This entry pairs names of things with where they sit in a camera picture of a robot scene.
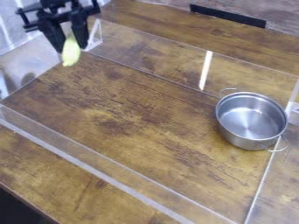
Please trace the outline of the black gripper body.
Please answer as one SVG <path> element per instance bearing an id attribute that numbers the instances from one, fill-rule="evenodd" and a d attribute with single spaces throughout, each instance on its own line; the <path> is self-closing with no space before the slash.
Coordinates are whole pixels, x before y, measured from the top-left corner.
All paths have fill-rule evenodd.
<path id="1" fill-rule="evenodd" d="M 23 28 L 27 32 L 36 31 L 43 21 L 56 24 L 71 22 L 75 27 L 87 23 L 88 16 L 100 13 L 97 0 L 84 6 L 80 0 L 37 0 L 16 10 L 23 19 Z"/>

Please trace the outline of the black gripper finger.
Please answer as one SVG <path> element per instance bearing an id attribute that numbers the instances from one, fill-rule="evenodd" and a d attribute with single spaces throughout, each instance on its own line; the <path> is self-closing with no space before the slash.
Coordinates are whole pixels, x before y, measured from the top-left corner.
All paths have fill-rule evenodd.
<path id="1" fill-rule="evenodd" d="M 80 11 L 71 13 L 71 29 L 79 43 L 79 47 L 84 49 L 88 46 L 89 30 L 87 18 Z"/>
<path id="2" fill-rule="evenodd" d="M 56 52 L 61 53 L 65 41 L 65 35 L 61 26 L 57 23 L 45 20 L 39 23 L 37 27 L 43 32 L 45 38 L 51 42 L 51 45 L 55 48 Z"/>

